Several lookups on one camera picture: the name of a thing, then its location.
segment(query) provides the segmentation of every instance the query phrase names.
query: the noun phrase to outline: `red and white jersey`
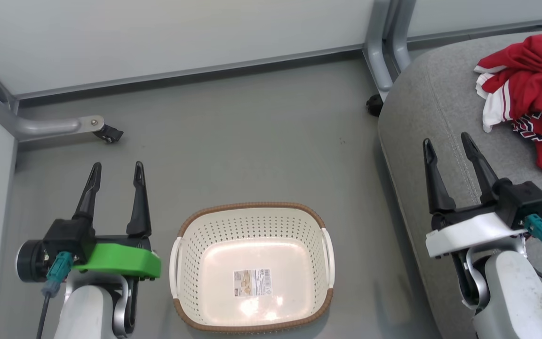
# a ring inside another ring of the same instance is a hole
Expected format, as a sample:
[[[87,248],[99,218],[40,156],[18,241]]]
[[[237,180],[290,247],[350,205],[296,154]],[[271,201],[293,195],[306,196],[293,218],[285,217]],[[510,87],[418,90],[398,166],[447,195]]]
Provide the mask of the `red and white jersey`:
[[[484,131],[513,121],[514,131],[535,141],[542,169],[542,34],[530,36],[480,60],[476,92],[486,99]]]

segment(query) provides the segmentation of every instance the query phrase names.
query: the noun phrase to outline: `metal table leg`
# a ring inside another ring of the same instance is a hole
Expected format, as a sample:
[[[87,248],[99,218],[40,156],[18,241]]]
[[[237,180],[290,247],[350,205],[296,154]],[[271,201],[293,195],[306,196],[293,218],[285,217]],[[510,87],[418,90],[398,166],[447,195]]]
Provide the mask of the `metal table leg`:
[[[392,87],[392,78],[383,58],[383,35],[388,19],[391,0],[375,0],[367,29],[363,52],[376,86],[380,93],[386,94]]]
[[[402,72],[411,64],[411,57],[407,49],[407,34],[409,22],[413,15],[416,0],[399,0],[398,8],[394,14],[391,29],[387,35],[387,44],[391,47],[392,56],[396,61],[398,72]]]

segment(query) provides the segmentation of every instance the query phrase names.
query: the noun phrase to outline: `gray floor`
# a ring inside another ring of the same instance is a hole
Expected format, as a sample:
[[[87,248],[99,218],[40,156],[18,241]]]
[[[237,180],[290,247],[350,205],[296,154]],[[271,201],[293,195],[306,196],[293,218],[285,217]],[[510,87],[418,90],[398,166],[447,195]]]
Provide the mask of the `gray floor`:
[[[238,77],[34,105],[27,117],[101,114],[122,141],[87,142],[18,154],[0,283],[0,339],[33,338],[42,297],[21,283],[18,247],[71,216],[92,164],[103,179],[94,226],[123,234],[135,161],[144,163],[153,248],[163,276],[140,286],[136,339],[224,338],[177,316],[168,257],[180,225],[202,208],[251,201],[301,202],[327,224],[336,257],[329,312],[296,330],[260,337],[438,338],[364,103],[374,92],[363,59],[288,67]],[[63,296],[52,301],[53,337]]]

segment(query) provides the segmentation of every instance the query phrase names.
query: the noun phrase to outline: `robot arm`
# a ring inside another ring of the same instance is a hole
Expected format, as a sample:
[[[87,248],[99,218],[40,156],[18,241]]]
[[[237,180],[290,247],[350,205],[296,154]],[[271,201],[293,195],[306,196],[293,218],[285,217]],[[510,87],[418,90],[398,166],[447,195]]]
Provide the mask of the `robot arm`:
[[[160,277],[161,261],[149,242],[152,227],[143,164],[135,165],[135,198],[126,235],[95,234],[92,221],[100,180],[101,164],[95,163],[72,219],[56,219],[42,240],[26,241],[16,258],[22,281],[46,282],[44,312],[47,298],[56,296],[66,280],[56,339],[129,337],[135,327],[139,282]],[[53,282],[60,253],[71,258],[72,270]]]
[[[532,182],[498,179],[476,144],[462,133],[482,195],[478,206],[456,208],[437,168],[430,140],[423,144],[432,232],[428,254],[451,256],[462,302],[475,310],[479,339],[542,339],[542,283],[526,259],[525,234],[538,216],[542,191]],[[478,259],[482,253],[488,253]]]

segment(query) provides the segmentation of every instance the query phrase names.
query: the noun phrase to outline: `basket handle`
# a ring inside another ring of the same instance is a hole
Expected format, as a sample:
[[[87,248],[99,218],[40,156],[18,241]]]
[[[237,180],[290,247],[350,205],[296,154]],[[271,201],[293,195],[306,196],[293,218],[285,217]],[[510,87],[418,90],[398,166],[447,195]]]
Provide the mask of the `basket handle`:
[[[327,284],[329,288],[334,288],[334,279],[336,275],[336,263],[334,260],[334,247],[332,246],[332,240],[329,238],[329,233],[325,227],[322,229],[323,232],[323,244],[325,245],[327,251],[327,267],[329,268],[329,274],[327,275]]]
[[[173,244],[173,249],[170,251],[170,263],[168,264],[168,282],[170,283],[170,294],[173,299],[179,298],[178,296],[178,283],[177,283],[177,260],[179,258],[179,246],[181,245],[181,237],[178,236],[177,240]]]

